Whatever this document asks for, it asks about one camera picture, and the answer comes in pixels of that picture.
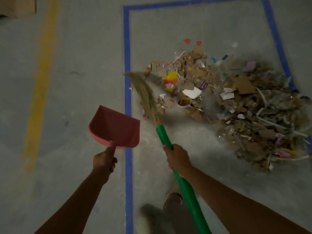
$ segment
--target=person's right arm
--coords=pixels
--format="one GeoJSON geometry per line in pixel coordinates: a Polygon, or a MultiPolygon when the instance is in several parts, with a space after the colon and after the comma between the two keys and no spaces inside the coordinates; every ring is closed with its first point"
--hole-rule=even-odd
{"type": "Polygon", "coordinates": [[[228,188],[191,165],[188,153],[177,144],[163,149],[171,168],[199,193],[231,234],[311,234],[266,206],[228,188]]]}

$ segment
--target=grass broom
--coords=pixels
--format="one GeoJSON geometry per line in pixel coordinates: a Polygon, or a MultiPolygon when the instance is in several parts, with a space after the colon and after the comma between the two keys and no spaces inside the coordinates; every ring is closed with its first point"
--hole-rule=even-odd
{"type": "MultiPolygon", "coordinates": [[[[128,72],[127,75],[130,79],[130,82],[138,92],[142,105],[146,110],[146,113],[153,118],[154,125],[156,126],[156,132],[159,136],[160,141],[163,145],[168,146],[171,150],[173,150],[173,146],[169,140],[169,137],[166,133],[165,127],[162,125],[160,119],[160,113],[156,107],[156,102],[154,99],[153,91],[150,86],[145,82],[144,79],[140,77],[140,75],[132,72],[128,72]]],[[[182,178],[175,170],[173,170],[174,175],[179,183],[182,195],[186,201],[186,204],[192,214],[194,222],[197,226],[197,229],[200,234],[211,234],[209,226],[205,220],[204,215],[200,209],[199,203],[195,196],[194,190],[192,186],[189,184],[187,180],[182,178]]]]}

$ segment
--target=blue line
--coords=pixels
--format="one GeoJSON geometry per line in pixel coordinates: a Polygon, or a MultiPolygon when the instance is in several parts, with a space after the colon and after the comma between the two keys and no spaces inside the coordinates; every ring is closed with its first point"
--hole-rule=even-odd
{"type": "Polygon", "coordinates": [[[276,22],[274,19],[274,13],[273,13],[271,3],[269,0],[261,0],[261,1],[262,1],[264,12],[266,14],[268,25],[271,29],[271,34],[272,34],[272,37],[274,40],[274,45],[275,45],[277,54],[279,56],[280,62],[282,64],[283,71],[284,71],[286,77],[291,77],[291,80],[289,82],[289,88],[291,90],[295,90],[297,88],[294,84],[294,78],[291,75],[291,70],[290,70],[290,67],[288,64],[288,60],[286,58],[285,51],[283,48],[283,44],[282,44],[282,41],[280,39],[278,28],[277,28],[277,25],[276,25],[276,22]]]}
{"type": "Polygon", "coordinates": [[[125,7],[128,7],[130,11],[137,11],[137,10],[164,8],[164,7],[177,7],[177,6],[181,7],[181,6],[188,6],[188,5],[216,3],[216,2],[225,2],[225,1],[236,1],[236,0],[187,0],[187,1],[175,1],[175,2],[168,2],[168,3],[125,6],[125,7]]]}
{"type": "MultiPolygon", "coordinates": [[[[130,22],[129,8],[124,7],[124,72],[130,71],[130,22]]],[[[124,113],[131,116],[131,83],[124,78],[124,113]]],[[[133,184],[132,184],[132,149],[125,151],[125,210],[126,234],[133,234],[133,184]]]]}

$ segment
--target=faded yellow paint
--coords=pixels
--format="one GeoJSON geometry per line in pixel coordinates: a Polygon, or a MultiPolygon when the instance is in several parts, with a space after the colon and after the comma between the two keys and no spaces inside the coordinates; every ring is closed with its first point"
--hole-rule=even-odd
{"type": "Polygon", "coordinates": [[[23,156],[26,159],[25,170],[27,172],[32,172],[36,168],[45,98],[48,91],[49,74],[56,39],[57,13],[58,0],[48,0],[47,15],[43,23],[43,36],[40,40],[38,69],[35,74],[35,89],[28,119],[23,153],[23,156]]]}

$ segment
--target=floor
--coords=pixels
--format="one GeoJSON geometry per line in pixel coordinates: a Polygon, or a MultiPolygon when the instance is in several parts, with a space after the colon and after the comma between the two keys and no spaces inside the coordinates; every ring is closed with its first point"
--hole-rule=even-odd
{"type": "MultiPolygon", "coordinates": [[[[88,132],[93,114],[100,104],[123,113],[125,108],[122,7],[169,1],[179,0],[37,0],[36,15],[0,19],[0,233],[35,232],[89,174],[93,155],[104,150],[88,132]],[[54,19],[48,15],[51,3],[57,6],[54,19]],[[44,41],[47,26],[55,26],[54,44],[44,41]],[[37,98],[44,102],[42,127],[29,132],[37,92],[34,76],[45,72],[40,67],[47,62],[51,69],[43,77],[48,88],[37,98]],[[29,133],[41,134],[38,151],[30,149],[36,152],[31,155],[25,153],[29,133]],[[25,154],[35,164],[27,172],[25,154]]],[[[312,0],[270,2],[296,85],[312,97],[312,0]]],[[[143,70],[151,60],[170,61],[181,48],[191,50],[193,46],[188,49],[183,44],[185,38],[201,40],[211,56],[233,53],[267,60],[282,69],[259,0],[131,11],[131,69],[143,70]]],[[[141,114],[138,97],[132,93],[132,116],[142,120],[141,114]]],[[[40,118],[34,118],[34,125],[40,125],[40,118]]],[[[188,150],[195,166],[312,231],[310,161],[259,173],[225,151],[213,127],[183,117],[176,108],[168,110],[164,121],[171,141],[188,150]]],[[[140,136],[133,149],[134,233],[139,207],[150,203],[162,208],[166,192],[175,184],[151,122],[141,121],[140,136]]],[[[102,189],[84,233],[126,231],[126,159],[124,151],[116,156],[118,167],[102,189]]],[[[212,232],[227,233],[198,199],[212,232]]],[[[129,223],[127,233],[131,233],[129,223]]]]}

